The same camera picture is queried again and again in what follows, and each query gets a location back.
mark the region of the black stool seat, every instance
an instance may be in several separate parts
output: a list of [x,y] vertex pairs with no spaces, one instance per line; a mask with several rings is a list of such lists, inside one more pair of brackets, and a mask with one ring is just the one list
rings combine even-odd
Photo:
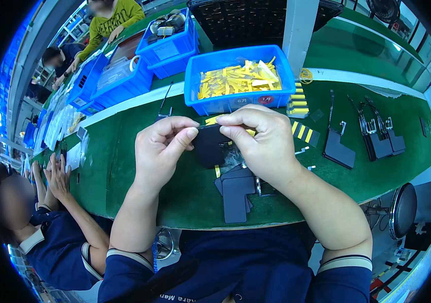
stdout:
[[416,191],[406,183],[394,192],[389,209],[389,231],[394,240],[402,239],[413,227],[418,207]]

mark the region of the sleeve cuff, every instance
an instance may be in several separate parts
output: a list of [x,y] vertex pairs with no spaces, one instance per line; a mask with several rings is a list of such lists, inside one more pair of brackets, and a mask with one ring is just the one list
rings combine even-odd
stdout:
[[106,256],[106,258],[109,258],[109,256],[112,255],[119,255],[119,256],[125,256],[128,257],[134,261],[137,261],[138,263],[144,265],[147,269],[151,270],[152,273],[155,273],[155,270],[153,269],[153,266],[151,265],[150,262],[148,262],[148,260],[146,260],[145,258],[143,258],[142,256],[140,256],[139,254],[135,253],[135,252],[128,252],[128,251],[122,251],[119,249],[115,249],[115,248],[111,248],[110,250],[108,250],[108,254]]
[[328,260],[320,266],[320,269],[318,269],[317,274],[321,273],[322,271],[330,270],[333,268],[351,266],[364,267],[372,271],[372,261],[370,260],[370,258],[361,255],[347,255]]
[[82,262],[84,263],[85,269],[88,272],[90,272],[91,275],[95,276],[96,279],[98,279],[98,280],[102,280],[102,276],[100,274],[98,274],[97,271],[95,271],[94,268],[92,268],[91,264],[89,264],[89,262],[88,262],[88,260],[89,260],[89,247],[91,247],[91,245],[87,242],[85,242],[81,247]]

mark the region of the red circle label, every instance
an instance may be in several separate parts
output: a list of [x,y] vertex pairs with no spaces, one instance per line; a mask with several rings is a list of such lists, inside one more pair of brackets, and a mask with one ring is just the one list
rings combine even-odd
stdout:
[[274,101],[274,97],[271,95],[264,95],[259,97],[258,102],[261,104],[269,104]]

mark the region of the black crate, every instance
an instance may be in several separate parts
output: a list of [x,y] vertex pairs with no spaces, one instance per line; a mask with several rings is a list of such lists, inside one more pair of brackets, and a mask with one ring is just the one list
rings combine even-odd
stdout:
[[[187,6],[213,45],[283,39],[286,0],[191,0]],[[313,31],[343,10],[340,3],[321,0]]]

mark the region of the label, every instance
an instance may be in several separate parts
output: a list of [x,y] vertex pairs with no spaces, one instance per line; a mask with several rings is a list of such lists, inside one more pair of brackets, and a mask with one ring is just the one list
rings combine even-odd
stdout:
[[81,98],[77,98],[76,100],[74,100],[74,103],[79,107],[85,106],[87,104],[87,102],[82,100]]
[[259,97],[258,102],[261,104],[269,104],[272,103],[275,100],[275,98],[271,95],[264,95]]
[[155,52],[155,54],[158,56],[160,60],[165,60],[166,58],[180,55],[179,51],[176,49],[176,46],[173,42],[168,42],[168,43],[163,42],[162,45],[155,47],[153,51]]

